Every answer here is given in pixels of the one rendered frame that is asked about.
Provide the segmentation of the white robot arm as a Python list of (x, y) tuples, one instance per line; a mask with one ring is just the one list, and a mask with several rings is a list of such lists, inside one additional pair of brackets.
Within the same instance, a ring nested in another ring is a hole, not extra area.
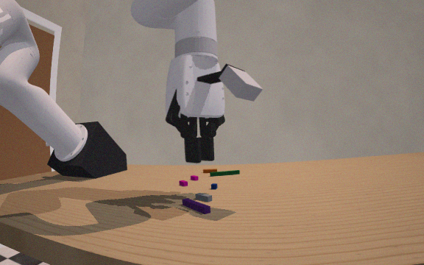
[[(134, 0), (131, 14), (144, 27), (175, 30), (174, 58), (190, 52), (218, 57), (213, 0)], [(58, 160), (76, 157), (88, 131), (75, 124), (44, 89), (27, 82), (40, 54), (24, 11), (15, 0), (0, 0), (0, 46), (0, 105), (55, 149)], [(244, 70), (228, 64), (197, 81), (223, 82), (236, 98), (253, 102), (263, 90)]]

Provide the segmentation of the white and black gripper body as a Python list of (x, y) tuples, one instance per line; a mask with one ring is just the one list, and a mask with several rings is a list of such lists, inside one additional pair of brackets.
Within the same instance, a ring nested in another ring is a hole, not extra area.
[(179, 117), (180, 114), (197, 119), (222, 117), (225, 113), (223, 82), (197, 81), (197, 77), (218, 71), (221, 71), (218, 57), (211, 53), (190, 52), (172, 59), (166, 82), (166, 115), (177, 89)]

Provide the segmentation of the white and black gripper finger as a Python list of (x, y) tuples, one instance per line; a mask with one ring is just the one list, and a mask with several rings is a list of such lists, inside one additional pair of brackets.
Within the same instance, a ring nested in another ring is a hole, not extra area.
[[(197, 117), (188, 117), (180, 114), (180, 105), (177, 103), (177, 89), (174, 93), (169, 111), (166, 115), (166, 122), (177, 128), (185, 141), (185, 161), (187, 163), (200, 163), (201, 143), (197, 138)], [(188, 124), (189, 122), (189, 124)]]
[[(206, 122), (208, 122), (206, 126)], [(203, 118), (199, 117), (199, 131), (201, 143), (201, 159), (206, 161), (214, 160), (213, 137), (220, 125), (225, 122), (224, 115), (220, 118)]]

